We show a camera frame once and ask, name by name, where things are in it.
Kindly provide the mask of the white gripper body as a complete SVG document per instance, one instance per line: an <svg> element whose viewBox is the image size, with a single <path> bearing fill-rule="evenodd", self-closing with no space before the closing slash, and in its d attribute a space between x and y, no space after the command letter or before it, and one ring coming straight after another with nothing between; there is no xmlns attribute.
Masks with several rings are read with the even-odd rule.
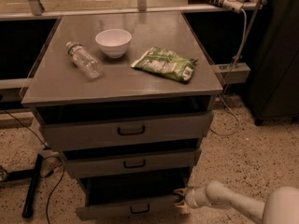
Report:
<svg viewBox="0 0 299 224"><path fill-rule="evenodd" d="M200 208L208 205L208 198L206 196L206 188L189 187L185 195L186 204L192 208Z"/></svg>

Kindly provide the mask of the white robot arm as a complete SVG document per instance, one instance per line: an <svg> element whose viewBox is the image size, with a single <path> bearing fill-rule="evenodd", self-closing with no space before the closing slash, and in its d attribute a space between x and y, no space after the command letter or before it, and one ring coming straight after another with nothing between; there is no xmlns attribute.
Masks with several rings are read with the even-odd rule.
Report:
<svg viewBox="0 0 299 224"><path fill-rule="evenodd" d="M270 193L265 202L236 193L219 181L203 187L175 189L181 196L179 208L234 208L255 224L299 224L299 189L281 187Z"/></svg>

